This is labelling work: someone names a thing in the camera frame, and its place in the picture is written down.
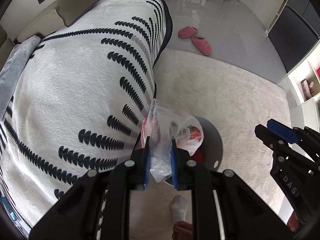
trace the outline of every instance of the black refrigerator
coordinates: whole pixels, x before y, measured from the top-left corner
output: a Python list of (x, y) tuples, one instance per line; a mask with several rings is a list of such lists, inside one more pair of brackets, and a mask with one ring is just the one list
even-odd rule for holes
[(309, 0), (288, 0), (268, 36), (289, 72), (317, 43), (319, 35), (320, 17)]

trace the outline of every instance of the gray sock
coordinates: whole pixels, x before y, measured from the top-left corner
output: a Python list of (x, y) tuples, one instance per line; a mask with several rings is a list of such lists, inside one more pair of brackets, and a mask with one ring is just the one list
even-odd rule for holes
[(173, 224), (186, 221), (188, 203), (182, 196), (176, 196), (171, 202)]

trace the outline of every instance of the sofa cushion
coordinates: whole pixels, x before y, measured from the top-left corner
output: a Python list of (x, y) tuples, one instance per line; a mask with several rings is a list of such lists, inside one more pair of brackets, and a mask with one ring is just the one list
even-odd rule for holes
[(10, 39), (6, 39), (0, 47), (0, 71), (2, 70), (5, 62), (7, 61), (10, 52), (14, 47), (13, 42)]
[(17, 41), (21, 43), (33, 35), (43, 38), (63, 27), (70, 26), (98, 1), (56, 0), (18, 34)]
[(2, 43), (4, 43), (6, 38), (7, 38), (7, 32), (0, 25), (0, 46), (2, 45)]

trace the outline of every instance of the white blanket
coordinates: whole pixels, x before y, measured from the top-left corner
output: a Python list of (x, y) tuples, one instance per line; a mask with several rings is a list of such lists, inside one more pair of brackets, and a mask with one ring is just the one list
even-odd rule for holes
[(88, 169), (130, 157), (171, 32), (162, 0), (101, 0), (42, 39), (0, 122), (2, 188), (28, 227)]

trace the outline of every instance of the pink slipper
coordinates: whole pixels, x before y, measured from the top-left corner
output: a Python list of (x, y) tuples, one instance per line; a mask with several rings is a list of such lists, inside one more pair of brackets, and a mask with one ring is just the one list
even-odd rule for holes
[(193, 36), (191, 40), (203, 55), (209, 56), (212, 53), (211, 46), (205, 38)]
[(190, 38), (192, 35), (195, 35), (198, 32), (198, 29), (195, 27), (187, 26), (180, 31), (178, 31), (179, 38), (187, 39)]

